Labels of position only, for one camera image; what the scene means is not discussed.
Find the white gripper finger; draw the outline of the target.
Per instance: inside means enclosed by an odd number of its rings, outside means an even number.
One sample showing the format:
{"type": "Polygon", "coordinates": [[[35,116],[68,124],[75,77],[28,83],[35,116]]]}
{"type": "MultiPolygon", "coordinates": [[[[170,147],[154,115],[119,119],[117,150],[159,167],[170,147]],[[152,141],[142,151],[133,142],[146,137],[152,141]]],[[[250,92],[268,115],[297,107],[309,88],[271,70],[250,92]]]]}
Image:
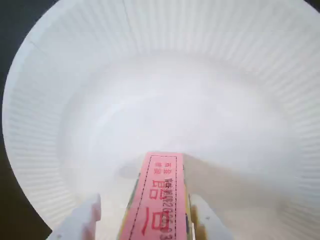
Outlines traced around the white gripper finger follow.
{"type": "Polygon", "coordinates": [[[193,240],[233,240],[230,230],[222,223],[209,204],[197,194],[189,196],[193,240]]]}
{"type": "Polygon", "coordinates": [[[94,194],[79,207],[50,234],[51,240],[95,240],[96,225],[101,220],[101,196],[94,194]]]}

